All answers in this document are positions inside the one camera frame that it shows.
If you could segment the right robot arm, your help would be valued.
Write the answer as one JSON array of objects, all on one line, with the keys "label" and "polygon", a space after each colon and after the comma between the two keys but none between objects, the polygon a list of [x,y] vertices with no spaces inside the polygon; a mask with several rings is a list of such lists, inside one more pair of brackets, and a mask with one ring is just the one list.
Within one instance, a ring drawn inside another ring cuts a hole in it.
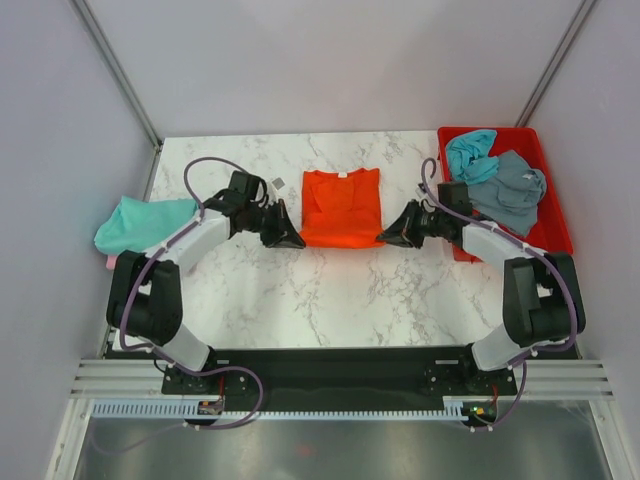
[{"label": "right robot arm", "polygon": [[408,202],[377,240],[420,249],[425,239],[441,238],[502,274],[502,323],[471,344],[471,360],[457,371],[460,386],[477,394],[493,383],[494,370],[573,346],[585,326],[580,288],[570,254],[532,247],[480,219],[464,183],[441,183],[437,190],[424,189],[429,201]]}]

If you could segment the orange t shirt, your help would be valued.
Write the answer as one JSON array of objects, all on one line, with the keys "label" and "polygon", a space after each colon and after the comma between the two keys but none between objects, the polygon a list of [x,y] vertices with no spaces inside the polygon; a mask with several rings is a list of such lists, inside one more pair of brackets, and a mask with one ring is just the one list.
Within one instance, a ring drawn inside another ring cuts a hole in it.
[{"label": "orange t shirt", "polygon": [[307,246],[378,248],[382,231],[379,169],[303,174],[300,235]]}]

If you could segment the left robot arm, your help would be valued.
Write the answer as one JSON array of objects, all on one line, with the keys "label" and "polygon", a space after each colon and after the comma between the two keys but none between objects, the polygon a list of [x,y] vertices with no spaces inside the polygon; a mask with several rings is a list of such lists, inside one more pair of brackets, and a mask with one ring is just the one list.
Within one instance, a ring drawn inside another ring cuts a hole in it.
[{"label": "left robot arm", "polygon": [[185,382],[208,393],[219,382],[212,347],[184,324],[182,275],[209,252],[241,232],[259,236],[266,248],[306,247],[285,202],[262,178],[242,171],[205,201],[185,225],[143,253],[126,250],[116,260],[106,320],[126,352],[145,350],[185,371]]}]

